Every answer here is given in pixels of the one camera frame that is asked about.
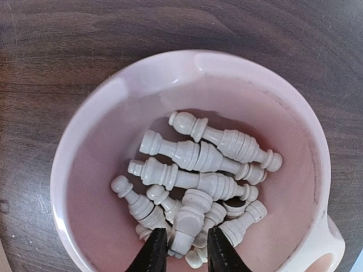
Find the pink bowl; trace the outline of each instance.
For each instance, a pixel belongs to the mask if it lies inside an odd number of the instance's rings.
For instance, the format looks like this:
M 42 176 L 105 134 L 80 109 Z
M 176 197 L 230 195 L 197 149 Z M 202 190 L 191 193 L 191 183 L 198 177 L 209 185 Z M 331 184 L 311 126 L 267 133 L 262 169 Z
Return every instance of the pink bowl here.
M 284 157 L 282 168 L 259 187 L 269 215 L 236 247 L 246 264 L 259 272 L 334 271 L 345 244 L 327 215 L 330 158 L 313 110 L 266 68 L 198 50 L 130 65 L 101 84 L 70 121 L 54 158 L 50 194 L 58 234 L 78 267 L 114 272 L 131 263 L 142 246 L 137 222 L 110 182 L 139 156 L 146 129 L 179 139 L 167 117 L 185 109 L 209 117 L 215 128 L 249 133 Z M 129 178 L 145 192 L 139 179 Z M 169 258 L 167 267 L 194 271 L 183 259 Z

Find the dark wood surface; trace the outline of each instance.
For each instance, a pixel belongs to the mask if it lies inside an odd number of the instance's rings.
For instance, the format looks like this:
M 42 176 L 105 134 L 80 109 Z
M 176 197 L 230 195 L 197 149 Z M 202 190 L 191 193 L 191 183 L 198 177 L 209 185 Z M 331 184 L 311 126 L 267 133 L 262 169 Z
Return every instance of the dark wood surface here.
M 0 0 L 0 237 L 14 272 L 79 271 L 56 234 L 49 175 L 77 107 L 108 76 L 177 49 L 246 57 L 294 85 L 331 151 L 329 214 L 363 247 L 363 4 L 358 0 Z

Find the cup rim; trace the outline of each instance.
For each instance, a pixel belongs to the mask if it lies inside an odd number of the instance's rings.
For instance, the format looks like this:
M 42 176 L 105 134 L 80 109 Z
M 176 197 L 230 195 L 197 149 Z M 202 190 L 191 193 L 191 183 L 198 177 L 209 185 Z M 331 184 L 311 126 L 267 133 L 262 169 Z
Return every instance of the cup rim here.
M 81 104 L 74 116 L 71 118 L 68 126 L 66 127 L 59 145 L 57 147 L 56 154 L 52 165 L 52 171 L 50 175 L 50 201 L 52 204 L 53 219 L 56 225 L 57 233 L 61 239 L 61 242 L 68 252 L 74 263 L 83 272 L 96 272 L 92 264 L 85 258 L 81 250 L 78 248 L 73 234 L 70 230 L 69 222 L 67 221 L 66 211 L 66 190 L 69 173 L 72 167 L 72 163 L 77 154 L 78 148 L 84 141 L 89 131 L 96 125 L 96 123 L 109 111 L 109 109 L 116 106 L 120 101 L 127 99 L 128 88 L 123 75 L 125 73 L 133 73 L 139 65 L 144 63 L 156 63 L 163 58 L 174 57 L 195 57 L 206 58 L 215 60 L 230 61 L 238 63 L 243 69 L 232 71 L 231 73 L 238 73 L 239 76 L 243 75 L 244 78 L 249 78 L 253 82 L 258 82 L 266 89 L 271 90 L 269 85 L 274 83 L 275 86 L 281 86 L 273 90 L 273 94 L 287 102 L 289 105 L 295 107 L 296 111 L 300 113 L 301 118 L 309 128 L 313 141 L 316 143 L 318 156 L 321 161 L 321 187 L 319 194 L 318 208 L 314 214 L 314 223 L 317 221 L 316 215 L 323 209 L 326 209 L 328 203 L 328 196 L 330 191 L 331 182 L 331 165 L 330 155 L 328 150 L 328 144 L 325 138 L 325 134 L 321 124 L 311 109 L 311 106 L 307 103 L 305 98 L 284 78 L 280 77 L 271 70 L 256 64 L 252 61 L 238 57 L 235 55 L 209 51 L 209 50 L 178 50 L 165 52 L 151 57 L 141 59 L 130 66 L 118 71 L 113 76 L 105 80 L 99 85 L 89 97 Z M 220 65 L 214 65 L 213 67 L 203 67 L 204 72 L 218 73 L 219 69 L 224 69 L 221 73 L 228 72 L 228 67 L 222 67 Z

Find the handle hole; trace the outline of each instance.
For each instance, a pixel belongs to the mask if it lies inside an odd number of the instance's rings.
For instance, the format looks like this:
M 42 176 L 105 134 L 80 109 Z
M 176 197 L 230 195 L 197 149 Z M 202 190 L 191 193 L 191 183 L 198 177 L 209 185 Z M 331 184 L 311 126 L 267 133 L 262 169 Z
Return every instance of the handle hole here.
M 305 272 L 328 272 L 329 268 L 333 264 L 333 254 L 327 253 L 313 262 Z

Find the pile of chess pieces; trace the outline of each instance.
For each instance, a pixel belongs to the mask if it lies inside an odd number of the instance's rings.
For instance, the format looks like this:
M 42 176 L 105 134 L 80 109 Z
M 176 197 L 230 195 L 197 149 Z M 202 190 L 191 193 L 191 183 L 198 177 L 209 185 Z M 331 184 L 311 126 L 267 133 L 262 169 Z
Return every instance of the pile of chess pieces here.
M 196 269 L 207 262 L 208 229 L 219 226 L 236 247 L 246 229 L 267 216 L 255 185 L 266 179 L 267 171 L 280 169 L 282 157 L 272 150 L 263 151 L 245 133 L 208 126 L 207 118 L 174 112 L 168 122 L 194 141 L 170 142 L 148 130 L 139 151 L 151 157 L 145 162 L 131 160 L 128 166 L 130 174 L 149 186 L 146 195 L 134 192 L 125 176 L 116 177 L 111 188 L 129 204 L 141 240 L 146 241 L 153 229 L 165 228 L 168 255 L 185 256 Z M 171 158 L 174 164 L 157 161 L 152 157 L 157 154 Z M 174 187 L 186 189 L 181 201 L 169 196 Z

